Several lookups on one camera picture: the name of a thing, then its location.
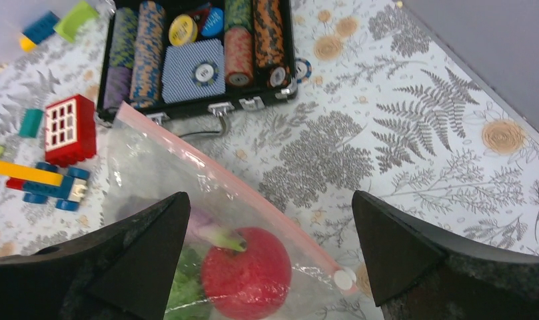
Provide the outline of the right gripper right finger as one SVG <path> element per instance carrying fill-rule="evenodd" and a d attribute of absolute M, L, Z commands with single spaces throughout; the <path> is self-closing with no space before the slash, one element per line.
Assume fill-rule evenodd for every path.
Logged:
<path fill-rule="evenodd" d="M 539 256 L 467 239 L 365 191 L 352 212 L 385 319 L 539 319 Z"/>

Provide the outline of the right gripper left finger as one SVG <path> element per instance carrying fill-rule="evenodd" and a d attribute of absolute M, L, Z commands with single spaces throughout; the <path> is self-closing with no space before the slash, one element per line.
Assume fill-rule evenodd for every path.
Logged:
<path fill-rule="evenodd" d="M 0 319 L 162 319 L 189 215 L 178 192 L 76 239 L 0 257 Z"/>

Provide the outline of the purple toy eggplant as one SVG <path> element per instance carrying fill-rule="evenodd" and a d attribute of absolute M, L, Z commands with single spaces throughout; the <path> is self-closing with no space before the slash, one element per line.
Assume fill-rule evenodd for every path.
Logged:
<path fill-rule="evenodd" d="M 237 252 L 247 250 L 246 240 L 234 229 L 219 223 L 205 211 L 191 207 L 185 243 L 208 243 Z"/>

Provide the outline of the clear pink dotted zip bag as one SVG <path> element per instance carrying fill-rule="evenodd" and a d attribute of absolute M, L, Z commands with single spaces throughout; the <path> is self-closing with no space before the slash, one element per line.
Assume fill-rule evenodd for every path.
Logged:
<path fill-rule="evenodd" d="M 167 209 L 186 231 L 161 227 L 148 253 L 172 257 L 183 237 L 163 319 L 301 319 L 356 290 L 341 267 L 296 223 L 240 179 L 128 104 L 109 135 L 106 224 Z"/>

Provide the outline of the red toy apple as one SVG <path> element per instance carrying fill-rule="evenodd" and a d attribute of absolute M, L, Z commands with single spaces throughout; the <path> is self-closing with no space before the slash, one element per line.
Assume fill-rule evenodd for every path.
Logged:
<path fill-rule="evenodd" d="M 211 247 L 201 266 L 201 282 L 214 308 L 230 319 L 264 319 L 285 303 L 292 281 L 287 250 L 260 227 L 238 229 L 247 249 Z"/>

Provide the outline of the green toy leaf vegetable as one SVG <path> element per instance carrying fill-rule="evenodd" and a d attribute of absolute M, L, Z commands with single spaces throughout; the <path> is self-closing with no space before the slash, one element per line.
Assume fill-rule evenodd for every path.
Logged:
<path fill-rule="evenodd" d="M 212 305 L 201 283 L 201 256 L 184 246 L 175 271 L 163 319 L 209 319 Z"/>

